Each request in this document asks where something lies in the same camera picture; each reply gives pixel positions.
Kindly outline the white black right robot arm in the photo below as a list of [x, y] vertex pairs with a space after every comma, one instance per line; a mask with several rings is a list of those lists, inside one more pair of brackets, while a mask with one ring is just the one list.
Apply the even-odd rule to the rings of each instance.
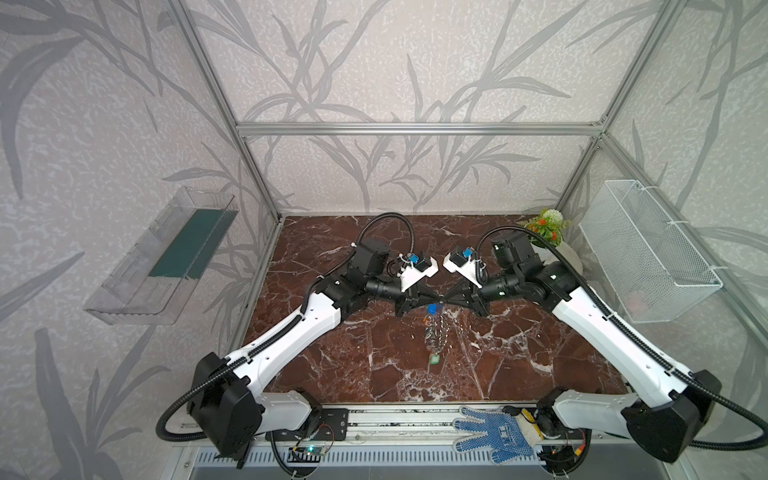
[[[652, 457], [675, 462], [688, 447], [740, 452], [767, 445], [767, 422], [723, 397], [720, 381], [709, 371], [694, 372], [657, 348], [611, 309], [555, 247], [544, 264], [533, 249], [540, 235], [518, 225], [494, 228], [485, 239], [501, 270], [488, 275], [479, 247], [457, 248], [443, 260], [444, 268], [462, 281], [445, 302], [486, 316], [496, 301], [523, 298], [551, 312], [594, 347], [628, 381], [627, 394], [588, 394], [553, 390], [542, 406], [554, 423], [568, 429], [589, 429], [633, 440]], [[716, 405], [759, 428], [757, 437], [732, 442], [697, 439]]]

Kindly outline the white potted flower plant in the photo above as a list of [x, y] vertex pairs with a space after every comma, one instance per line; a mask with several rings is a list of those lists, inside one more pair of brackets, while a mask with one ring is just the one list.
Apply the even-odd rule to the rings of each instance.
[[549, 265], [557, 260], [556, 256], [547, 248], [547, 245], [552, 245], [579, 274], [583, 273], [583, 263], [578, 254], [564, 241], [562, 231], [568, 226], [568, 222], [559, 210], [544, 209], [539, 215], [525, 221], [523, 226], [544, 239], [544, 242], [535, 238], [530, 239], [534, 252], [544, 265]]

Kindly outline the clear plastic wall tray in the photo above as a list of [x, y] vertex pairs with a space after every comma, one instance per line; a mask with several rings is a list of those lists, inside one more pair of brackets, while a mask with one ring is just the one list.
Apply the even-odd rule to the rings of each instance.
[[172, 325], [239, 213], [235, 196], [181, 187], [84, 311], [108, 325]]

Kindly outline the steel key ring disc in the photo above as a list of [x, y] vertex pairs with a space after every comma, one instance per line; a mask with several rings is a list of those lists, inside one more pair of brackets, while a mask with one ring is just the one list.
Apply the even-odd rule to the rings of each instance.
[[425, 345], [429, 353], [429, 364], [437, 365], [441, 361], [448, 337], [448, 326], [442, 303], [427, 306], [425, 325]]

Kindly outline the blue dotted work glove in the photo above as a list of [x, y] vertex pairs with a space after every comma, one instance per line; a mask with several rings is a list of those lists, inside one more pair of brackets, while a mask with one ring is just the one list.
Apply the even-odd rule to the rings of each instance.
[[464, 436], [453, 442], [456, 453], [489, 449], [491, 461], [497, 465], [534, 455], [530, 433], [525, 433], [520, 425], [520, 421], [529, 425], [521, 408], [505, 406], [491, 411], [460, 406], [458, 412], [460, 416], [452, 426]]

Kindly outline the green circuit board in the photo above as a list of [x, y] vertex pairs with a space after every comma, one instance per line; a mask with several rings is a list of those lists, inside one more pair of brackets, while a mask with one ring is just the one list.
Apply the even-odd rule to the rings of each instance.
[[298, 444], [289, 449], [289, 458], [298, 463], [318, 463], [330, 452], [332, 446], [332, 443]]

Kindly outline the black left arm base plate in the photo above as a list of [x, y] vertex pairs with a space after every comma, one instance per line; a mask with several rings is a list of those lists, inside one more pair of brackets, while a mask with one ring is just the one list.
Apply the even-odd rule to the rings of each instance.
[[303, 439], [313, 441], [343, 441], [349, 427], [350, 410], [321, 408], [313, 410], [302, 430]]

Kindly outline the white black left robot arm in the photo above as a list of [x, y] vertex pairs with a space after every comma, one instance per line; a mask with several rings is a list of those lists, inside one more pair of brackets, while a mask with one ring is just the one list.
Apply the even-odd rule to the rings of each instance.
[[392, 303], [394, 314], [437, 303], [439, 294], [422, 284], [438, 265], [409, 247], [397, 274], [387, 272], [390, 248], [368, 239], [363, 228], [350, 254], [308, 287], [299, 308], [262, 336], [224, 357], [209, 353], [195, 369], [192, 387], [174, 401], [155, 426], [166, 442], [208, 439], [220, 456], [240, 460], [253, 439], [287, 430], [312, 433], [321, 405], [308, 393], [269, 393], [267, 385], [316, 339], [335, 329], [369, 302]]

